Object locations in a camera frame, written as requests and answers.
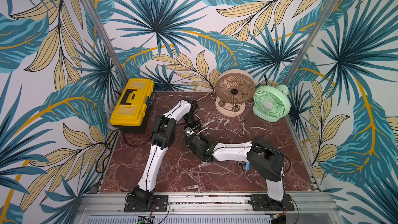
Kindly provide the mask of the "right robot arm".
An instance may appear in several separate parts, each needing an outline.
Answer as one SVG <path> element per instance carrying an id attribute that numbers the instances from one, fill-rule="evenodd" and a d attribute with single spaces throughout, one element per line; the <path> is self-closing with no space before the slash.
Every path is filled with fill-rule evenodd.
<path id="1" fill-rule="evenodd" d="M 267 196 L 276 202 L 285 197 L 284 154 L 260 137 L 251 142 L 225 144 L 209 142 L 203 135 L 187 134 L 185 144 L 205 163 L 248 162 L 266 180 Z"/>

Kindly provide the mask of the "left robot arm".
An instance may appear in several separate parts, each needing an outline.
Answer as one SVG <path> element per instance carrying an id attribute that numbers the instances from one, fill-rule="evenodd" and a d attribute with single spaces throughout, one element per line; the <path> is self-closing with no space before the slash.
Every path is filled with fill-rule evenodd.
<path id="1" fill-rule="evenodd" d="M 184 97 L 169 112 L 156 116 L 150 140 L 150 154 L 144 173 L 131 192 L 132 202 L 144 208 L 151 206 L 157 175 L 166 152 L 175 141 L 177 123 L 183 119 L 184 127 L 190 128 L 192 132 L 202 129 L 200 121 L 194 117 L 197 109 L 198 103 L 195 99 Z"/>

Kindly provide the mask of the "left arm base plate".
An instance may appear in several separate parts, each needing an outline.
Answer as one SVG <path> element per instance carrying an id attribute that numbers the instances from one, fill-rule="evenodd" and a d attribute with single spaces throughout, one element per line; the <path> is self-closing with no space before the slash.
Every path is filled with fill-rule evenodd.
<path id="1" fill-rule="evenodd" d="M 125 198 L 125 213 L 155 212 L 165 213 L 168 210 L 168 195 L 150 196 L 148 200 L 140 202 L 136 196 L 128 194 Z"/>

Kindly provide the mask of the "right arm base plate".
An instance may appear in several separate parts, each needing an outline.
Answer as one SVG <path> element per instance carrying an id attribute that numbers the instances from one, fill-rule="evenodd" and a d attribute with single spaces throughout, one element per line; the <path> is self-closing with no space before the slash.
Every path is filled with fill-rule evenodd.
<path id="1" fill-rule="evenodd" d="M 248 203 L 255 212 L 284 213 L 295 210 L 295 205 L 289 194 L 284 194 L 281 202 L 269 198 L 268 195 L 251 195 Z"/>

